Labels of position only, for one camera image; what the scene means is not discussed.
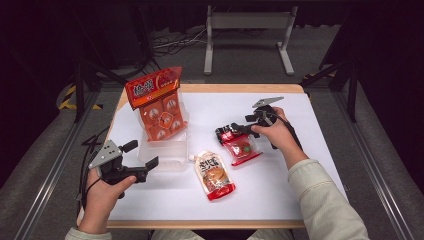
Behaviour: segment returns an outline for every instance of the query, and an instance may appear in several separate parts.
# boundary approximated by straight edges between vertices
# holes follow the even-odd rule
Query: person
[[[273,109],[278,116],[288,121],[283,109]],[[361,217],[341,194],[319,161],[309,159],[297,145],[282,121],[277,120],[270,127],[254,125],[251,129],[266,136],[283,154],[289,169],[288,181],[299,199],[304,224],[311,240],[369,239]],[[91,171],[88,183],[97,178],[97,172]],[[128,177],[113,186],[102,181],[94,185],[88,193],[86,211],[78,230],[71,228],[66,239],[111,239],[112,236],[106,229],[109,213],[118,196],[134,181],[135,177]],[[152,239],[203,238],[190,230],[156,230]],[[293,235],[287,229],[260,229],[248,239],[293,239]]]

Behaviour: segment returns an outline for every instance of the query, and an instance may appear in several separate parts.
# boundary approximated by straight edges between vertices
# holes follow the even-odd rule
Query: hand
[[[273,109],[278,116],[288,121],[283,109],[279,107],[273,107]],[[299,148],[293,136],[281,120],[277,119],[270,127],[253,125],[251,129],[256,133],[265,135],[268,140],[283,153],[287,168],[290,169],[297,162],[308,159],[308,156]]]
[[[97,170],[91,169],[88,173],[86,188],[91,186],[98,178]],[[102,180],[94,183],[88,191],[84,217],[78,230],[90,234],[106,233],[107,220],[118,201],[119,195],[136,180],[135,176],[130,176],[115,185],[109,185]]]

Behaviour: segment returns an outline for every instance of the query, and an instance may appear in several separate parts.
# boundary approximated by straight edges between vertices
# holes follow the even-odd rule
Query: snack package
[[[166,140],[187,126],[178,89],[181,67],[166,68],[125,84],[133,110],[139,109],[148,141]]]
[[[226,196],[236,189],[218,154],[203,151],[196,156],[189,156],[189,159],[195,161],[197,176],[210,201]]]
[[[262,154],[249,134],[234,131],[229,125],[217,128],[215,133],[219,143],[231,154],[232,166],[240,165]]]

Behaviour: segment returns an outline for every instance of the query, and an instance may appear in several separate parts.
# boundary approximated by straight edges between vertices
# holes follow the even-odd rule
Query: left hand
[[[88,188],[99,178],[96,169],[88,173]],[[115,185],[109,185],[100,180],[95,183],[87,194],[87,205],[84,217],[78,227],[79,231],[90,234],[103,234],[107,232],[107,220],[110,212],[115,207],[119,195],[127,190],[137,178],[129,176]]]

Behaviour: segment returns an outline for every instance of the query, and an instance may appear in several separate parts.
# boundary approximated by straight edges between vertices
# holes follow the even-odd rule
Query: white sleeve
[[[80,232],[75,228],[71,228],[66,234],[65,240],[112,240],[112,234],[88,234],[84,232]]]
[[[318,161],[295,164],[289,170],[289,183],[299,199],[311,240],[369,239],[361,217]]]

